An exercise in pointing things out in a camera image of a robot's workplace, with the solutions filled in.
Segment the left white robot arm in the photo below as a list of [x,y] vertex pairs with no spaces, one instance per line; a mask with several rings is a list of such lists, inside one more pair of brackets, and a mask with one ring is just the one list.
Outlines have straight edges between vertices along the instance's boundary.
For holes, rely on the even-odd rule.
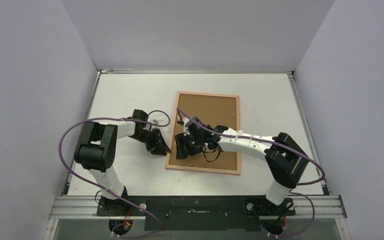
[[124,215],[131,208],[128,190],[114,169],[117,140],[128,137],[145,145],[152,155],[166,156],[171,152],[158,122],[149,122],[149,114],[134,109],[132,116],[103,122],[87,121],[81,129],[74,160],[87,170],[102,191],[100,202],[104,209]]

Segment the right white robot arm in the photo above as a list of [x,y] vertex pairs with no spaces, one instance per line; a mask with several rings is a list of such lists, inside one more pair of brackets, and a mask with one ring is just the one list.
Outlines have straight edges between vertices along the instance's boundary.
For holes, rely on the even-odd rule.
[[283,201],[295,189],[309,163],[307,155],[286,133],[274,137],[251,135],[223,125],[212,128],[197,117],[178,117],[181,133],[174,136],[176,159],[184,160],[200,153],[239,153],[267,163],[273,177],[262,207],[270,215],[283,207]]

